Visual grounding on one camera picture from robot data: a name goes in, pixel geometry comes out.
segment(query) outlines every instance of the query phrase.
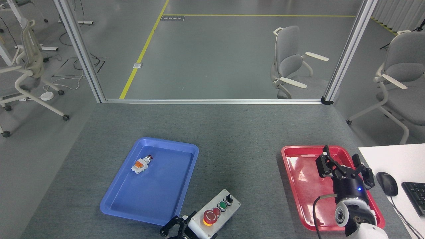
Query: blue tray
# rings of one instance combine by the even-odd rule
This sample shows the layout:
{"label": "blue tray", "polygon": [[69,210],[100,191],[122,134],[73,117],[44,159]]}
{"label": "blue tray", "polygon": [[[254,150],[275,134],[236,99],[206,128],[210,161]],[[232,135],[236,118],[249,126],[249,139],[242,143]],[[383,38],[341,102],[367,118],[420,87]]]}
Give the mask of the blue tray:
{"label": "blue tray", "polygon": [[[156,225],[179,215],[195,167],[196,145],[143,137],[136,141],[108,191],[100,210]],[[137,159],[152,155],[148,168],[131,170]]]}

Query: black rotary switch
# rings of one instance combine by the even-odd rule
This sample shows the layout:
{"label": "black rotary switch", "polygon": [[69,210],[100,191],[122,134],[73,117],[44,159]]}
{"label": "black rotary switch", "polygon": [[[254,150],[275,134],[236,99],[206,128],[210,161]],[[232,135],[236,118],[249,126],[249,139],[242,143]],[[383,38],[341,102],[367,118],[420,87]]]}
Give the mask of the black rotary switch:
{"label": "black rotary switch", "polygon": [[227,204],[227,205],[232,205],[232,203],[233,203],[233,197],[232,197],[232,195],[227,195],[224,199],[223,199],[223,201]]}

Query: chair wheel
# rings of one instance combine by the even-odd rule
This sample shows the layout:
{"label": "chair wheel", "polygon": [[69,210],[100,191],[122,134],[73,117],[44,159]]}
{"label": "chair wheel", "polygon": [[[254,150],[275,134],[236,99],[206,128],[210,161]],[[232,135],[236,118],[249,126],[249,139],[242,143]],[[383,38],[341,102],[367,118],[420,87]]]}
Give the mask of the chair wheel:
{"label": "chair wheel", "polygon": [[1,133],[1,135],[5,138],[10,136],[10,132],[9,131],[4,131],[3,133]]}

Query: keyboard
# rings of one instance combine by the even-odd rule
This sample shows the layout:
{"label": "keyboard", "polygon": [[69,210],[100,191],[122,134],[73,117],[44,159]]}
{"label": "keyboard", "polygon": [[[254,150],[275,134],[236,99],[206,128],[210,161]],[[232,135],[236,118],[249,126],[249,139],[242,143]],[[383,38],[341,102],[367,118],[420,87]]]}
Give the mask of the keyboard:
{"label": "keyboard", "polygon": [[425,183],[402,182],[401,186],[419,216],[425,216]]}

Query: gray table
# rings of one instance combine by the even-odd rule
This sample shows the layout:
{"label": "gray table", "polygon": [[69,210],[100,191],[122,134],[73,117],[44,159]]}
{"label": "gray table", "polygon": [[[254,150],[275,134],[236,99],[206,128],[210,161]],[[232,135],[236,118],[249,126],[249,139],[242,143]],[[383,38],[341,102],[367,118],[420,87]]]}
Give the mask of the gray table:
{"label": "gray table", "polygon": [[[22,238],[161,238],[160,226],[103,214],[102,200],[134,142],[195,144],[199,156],[181,215],[223,188],[242,203],[218,238],[317,238],[298,218],[280,150],[340,145],[359,153],[332,105],[98,104]],[[390,238],[410,238],[382,190],[371,190]],[[323,232],[323,238],[344,238]]]}

